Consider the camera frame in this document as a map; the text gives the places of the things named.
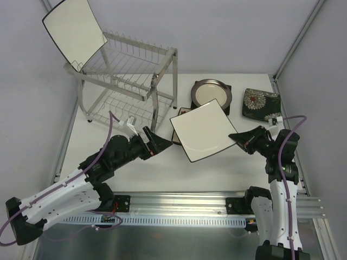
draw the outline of black square plate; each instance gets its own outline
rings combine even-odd
[[[243,97],[242,115],[267,122],[281,116],[279,94],[247,88]]]

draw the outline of dish rack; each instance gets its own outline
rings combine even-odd
[[[105,44],[86,64],[65,64],[78,80],[79,106],[88,122],[105,125],[110,124],[109,110],[122,121],[133,115],[137,119],[135,129],[146,138],[144,126],[155,132],[170,107],[177,108],[177,49],[163,49],[111,31],[102,33]],[[157,90],[171,63],[172,95]],[[83,104],[86,81],[105,88],[89,109]]]

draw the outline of white wall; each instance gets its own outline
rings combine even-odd
[[[347,1],[329,0],[280,78],[289,115],[305,114],[298,152],[347,259]]]
[[[181,73],[270,74],[315,2],[89,0],[103,29],[178,48]]]
[[[76,82],[44,29],[39,1],[6,0],[0,8],[0,224],[5,202],[49,182],[76,100]],[[10,228],[2,242],[13,241]],[[0,248],[14,259],[16,245]]]

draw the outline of dark round plate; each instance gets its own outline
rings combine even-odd
[[[232,102],[232,92],[219,80],[197,81],[191,89],[190,96],[197,107],[216,99],[222,109],[226,109]]]

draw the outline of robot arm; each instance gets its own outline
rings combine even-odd
[[[113,192],[103,182],[130,161],[138,157],[147,160],[172,145],[170,141],[152,133],[148,127],[143,128],[149,139],[145,143],[133,124],[134,117],[126,125],[129,141],[125,136],[115,135],[101,156],[100,151],[89,156],[63,180],[29,198],[19,200],[13,197],[6,202],[9,218],[24,209],[10,222],[18,245],[30,243],[44,230],[76,213],[112,210]],[[98,156],[100,158],[90,167]]]
[[[260,236],[256,260],[310,259],[310,255],[302,251],[297,222],[296,196],[299,172],[293,158],[299,135],[296,133],[291,135],[281,153],[282,172],[285,179],[277,160],[280,146],[289,133],[289,130],[281,130],[274,141],[269,131],[259,126],[249,132],[229,135],[248,154],[259,152],[266,157],[265,170],[268,174],[271,193],[264,188],[251,187],[246,191],[244,199],[246,207],[255,214]],[[287,194],[290,197],[290,203],[288,203]]]

